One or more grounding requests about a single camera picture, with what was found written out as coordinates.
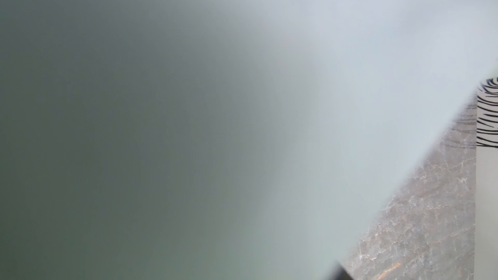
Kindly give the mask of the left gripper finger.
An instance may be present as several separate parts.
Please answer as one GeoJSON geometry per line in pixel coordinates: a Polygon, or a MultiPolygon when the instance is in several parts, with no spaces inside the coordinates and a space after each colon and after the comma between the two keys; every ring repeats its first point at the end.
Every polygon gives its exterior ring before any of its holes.
{"type": "Polygon", "coordinates": [[[346,271],[346,269],[342,265],[338,264],[333,269],[327,280],[354,280],[354,279],[353,277],[350,276],[350,274],[346,271]]]}

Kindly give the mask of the light blue drawer box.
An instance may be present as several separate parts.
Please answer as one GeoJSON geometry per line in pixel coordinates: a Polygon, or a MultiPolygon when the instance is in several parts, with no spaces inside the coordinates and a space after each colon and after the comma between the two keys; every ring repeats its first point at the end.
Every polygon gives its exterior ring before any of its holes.
{"type": "Polygon", "coordinates": [[[497,0],[1,0],[2,279],[326,279],[497,62],[497,0]]]}

